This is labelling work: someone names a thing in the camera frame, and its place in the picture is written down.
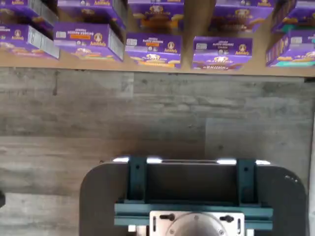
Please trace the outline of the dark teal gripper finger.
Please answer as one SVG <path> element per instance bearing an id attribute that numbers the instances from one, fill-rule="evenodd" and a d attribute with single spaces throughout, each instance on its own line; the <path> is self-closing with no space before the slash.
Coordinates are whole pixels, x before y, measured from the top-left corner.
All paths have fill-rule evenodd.
<path id="1" fill-rule="evenodd" d="M 258 204 L 256 189 L 256 162 L 253 159 L 238 159 L 237 190 L 240 205 Z"/>
<path id="2" fill-rule="evenodd" d="M 144 203 L 147 192 L 147 159 L 132 156 L 128 162 L 128 189 L 126 199 Z"/>

